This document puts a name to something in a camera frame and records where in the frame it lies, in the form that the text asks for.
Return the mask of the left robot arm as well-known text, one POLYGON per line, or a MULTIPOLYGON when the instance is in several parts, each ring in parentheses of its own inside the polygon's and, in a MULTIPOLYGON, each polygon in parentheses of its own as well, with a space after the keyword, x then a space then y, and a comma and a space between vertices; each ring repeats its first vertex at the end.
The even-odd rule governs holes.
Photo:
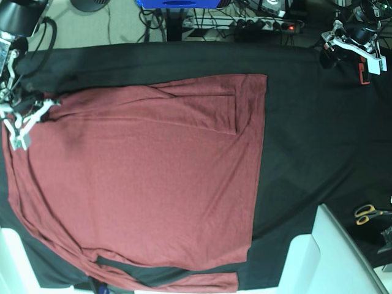
POLYGON ((382 21, 391 20, 391 1, 352 1, 337 11, 332 29, 321 34, 321 65, 329 69, 340 61, 357 60, 362 76, 386 72, 379 38, 385 29, 382 21))

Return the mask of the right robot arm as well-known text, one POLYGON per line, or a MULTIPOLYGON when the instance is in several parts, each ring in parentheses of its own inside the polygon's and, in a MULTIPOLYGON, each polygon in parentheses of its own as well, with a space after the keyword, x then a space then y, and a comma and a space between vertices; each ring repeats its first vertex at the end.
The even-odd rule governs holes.
POLYGON ((1 122, 9 132, 14 150, 27 150, 31 144, 30 130, 51 107, 60 104, 21 85, 23 78, 33 77, 44 67, 53 50, 57 25, 46 16, 50 4, 51 1, 1 1, 1 122), (28 52, 28 39, 41 25, 52 28, 49 48, 34 70, 17 73, 18 63, 28 52))

